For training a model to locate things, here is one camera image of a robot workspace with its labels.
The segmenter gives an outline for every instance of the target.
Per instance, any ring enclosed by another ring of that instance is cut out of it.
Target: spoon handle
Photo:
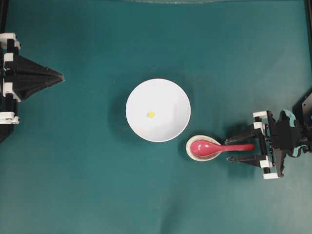
[[[254,144],[244,144],[244,145],[222,145],[221,150],[225,151],[252,151],[254,150]]]

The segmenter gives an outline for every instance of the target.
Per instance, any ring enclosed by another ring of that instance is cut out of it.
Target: teal table surface
[[[263,180],[226,161],[237,153],[185,152],[191,136],[223,141],[252,112],[277,116],[311,88],[302,0],[11,1],[7,31],[66,81],[21,103],[0,145],[1,234],[310,233],[310,154]],[[128,95],[151,78],[179,84],[192,106],[165,143],[125,118]]]

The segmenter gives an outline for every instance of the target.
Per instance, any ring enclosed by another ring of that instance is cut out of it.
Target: pink spoon
[[[197,140],[191,144],[190,149],[192,154],[198,157],[207,157],[226,151],[252,151],[254,150],[254,145],[216,145],[205,140]]]

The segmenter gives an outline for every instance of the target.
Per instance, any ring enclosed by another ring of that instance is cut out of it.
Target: yellow food piece
[[[148,118],[153,118],[155,116],[155,112],[154,111],[150,111],[148,114],[147,114],[147,117]]]

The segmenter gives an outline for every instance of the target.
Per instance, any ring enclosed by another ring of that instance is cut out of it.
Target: white bowl
[[[150,79],[129,95],[126,117],[132,130],[145,140],[164,142],[186,128],[191,105],[180,86],[166,79]]]

